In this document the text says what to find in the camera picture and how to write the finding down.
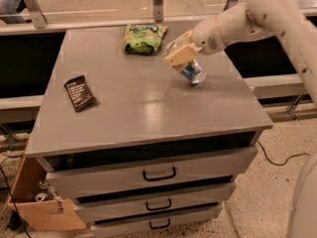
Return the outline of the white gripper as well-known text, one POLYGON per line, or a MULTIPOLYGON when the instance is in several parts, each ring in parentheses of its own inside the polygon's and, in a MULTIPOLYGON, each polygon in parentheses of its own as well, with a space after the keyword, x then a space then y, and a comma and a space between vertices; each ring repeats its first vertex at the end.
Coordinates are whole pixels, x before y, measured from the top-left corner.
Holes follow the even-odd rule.
POLYGON ((168 65, 175 66, 195 60, 199 52, 213 55, 225 48, 218 17, 213 15, 198 23, 193 31, 189 30, 172 41, 171 46, 165 49, 163 60, 168 65), (197 47, 189 44, 192 40, 197 47))

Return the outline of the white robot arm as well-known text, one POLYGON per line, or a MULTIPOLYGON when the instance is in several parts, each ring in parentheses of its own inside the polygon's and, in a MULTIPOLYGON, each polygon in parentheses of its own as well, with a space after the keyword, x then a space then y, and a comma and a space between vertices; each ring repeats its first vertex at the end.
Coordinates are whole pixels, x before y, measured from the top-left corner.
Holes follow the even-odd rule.
MULTIPOLYGON (((275 36, 317 105, 317 30, 295 0, 246 0, 213 15, 165 49, 167 64, 181 69, 199 53, 275 36)), ((304 164, 293 194, 286 238, 317 238, 317 154, 304 164)))

